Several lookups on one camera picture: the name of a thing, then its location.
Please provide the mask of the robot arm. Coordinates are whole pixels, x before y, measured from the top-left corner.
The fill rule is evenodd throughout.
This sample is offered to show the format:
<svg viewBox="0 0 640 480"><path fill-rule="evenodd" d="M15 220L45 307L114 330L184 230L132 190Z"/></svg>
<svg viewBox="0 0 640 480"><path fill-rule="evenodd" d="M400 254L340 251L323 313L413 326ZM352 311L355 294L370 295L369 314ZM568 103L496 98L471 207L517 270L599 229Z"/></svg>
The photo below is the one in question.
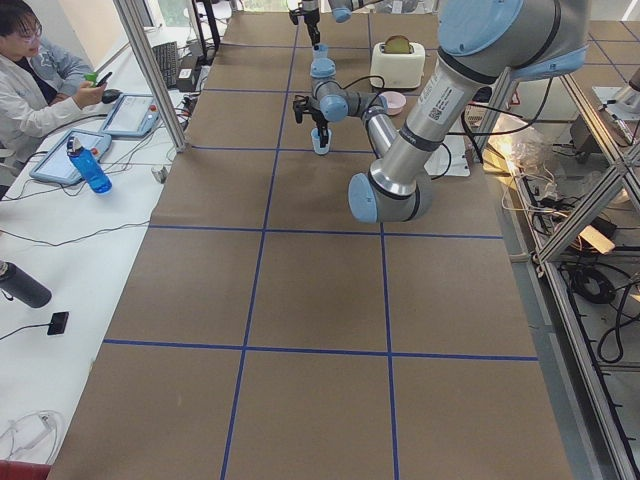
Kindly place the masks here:
<svg viewBox="0 0 640 480"><path fill-rule="evenodd" d="M362 0L329 0L329 10L336 23L345 23L353 15L365 6L376 4L377 1ZM318 50L321 43L319 24L321 21L320 2L316 0L298 1L294 9L288 10L290 21L298 25L300 21L306 26L311 46Z"/></svg>
<svg viewBox="0 0 640 480"><path fill-rule="evenodd" d="M376 159L350 180L351 213L363 223L411 221L432 203L426 162L476 92L504 71L528 81L579 69L590 12L588 1L447 2L439 15L434 72L400 129L378 95L348 91L336 82L334 62L316 43L311 93L294 101L295 118L313 118L319 148L329 142L329 123L360 118Z"/></svg>

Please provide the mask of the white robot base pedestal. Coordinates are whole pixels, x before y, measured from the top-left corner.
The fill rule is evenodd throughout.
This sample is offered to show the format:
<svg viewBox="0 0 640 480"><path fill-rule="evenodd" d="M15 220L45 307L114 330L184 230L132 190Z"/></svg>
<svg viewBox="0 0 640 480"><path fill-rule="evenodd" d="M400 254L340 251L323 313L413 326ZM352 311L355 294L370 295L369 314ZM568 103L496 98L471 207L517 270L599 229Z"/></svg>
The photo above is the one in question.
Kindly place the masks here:
<svg viewBox="0 0 640 480"><path fill-rule="evenodd" d="M431 177L468 177L470 168L463 138L447 135L443 145L425 163L425 170Z"/></svg>

